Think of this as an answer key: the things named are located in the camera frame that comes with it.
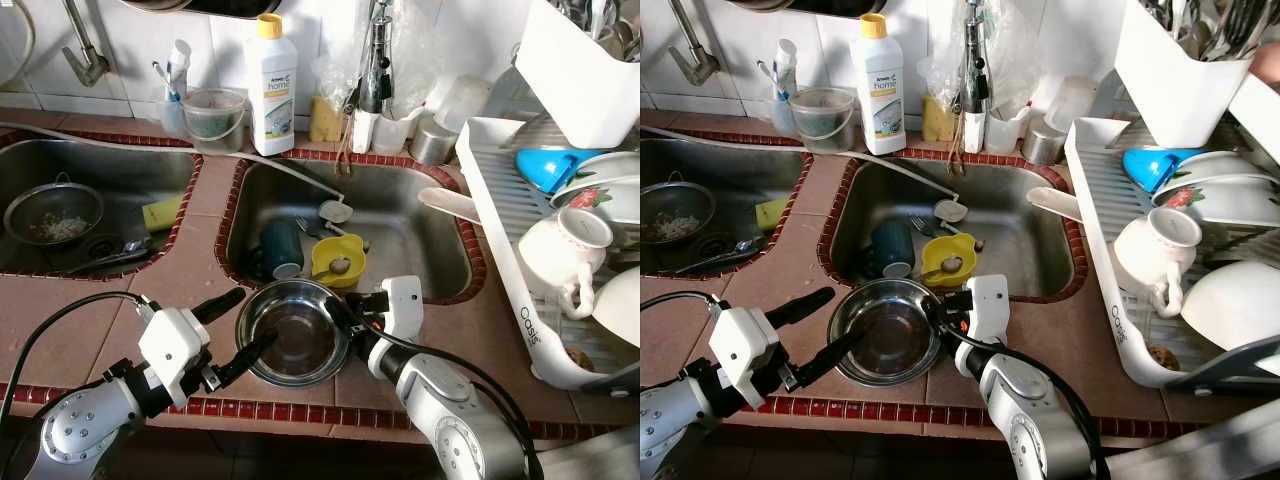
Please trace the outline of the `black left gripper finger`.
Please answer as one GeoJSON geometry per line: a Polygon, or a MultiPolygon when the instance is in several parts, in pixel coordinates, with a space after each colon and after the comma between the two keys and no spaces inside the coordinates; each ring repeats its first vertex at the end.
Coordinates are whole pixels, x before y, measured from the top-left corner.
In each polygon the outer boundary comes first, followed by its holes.
{"type": "Polygon", "coordinates": [[[809,362],[795,369],[796,389],[805,388],[823,378],[849,355],[863,339],[861,333],[850,332],[820,349],[809,362]]]}
{"type": "Polygon", "coordinates": [[[206,300],[189,310],[192,317],[191,321],[193,324],[197,323],[200,325],[209,325],[230,312],[236,306],[244,301],[246,296],[247,292],[244,288],[232,288],[224,294],[206,300]]]}
{"type": "Polygon", "coordinates": [[[246,347],[239,349],[228,364],[216,366],[215,379],[218,380],[218,388],[230,385],[236,379],[248,371],[262,357],[265,351],[276,340],[276,330],[270,330],[257,335],[246,347]]]}
{"type": "Polygon", "coordinates": [[[809,317],[818,310],[823,308],[829,301],[832,301],[833,297],[833,287],[822,287],[810,294],[790,300],[780,307],[771,310],[771,325],[773,328],[782,328],[800,323],[805,317],[809,317]]]}

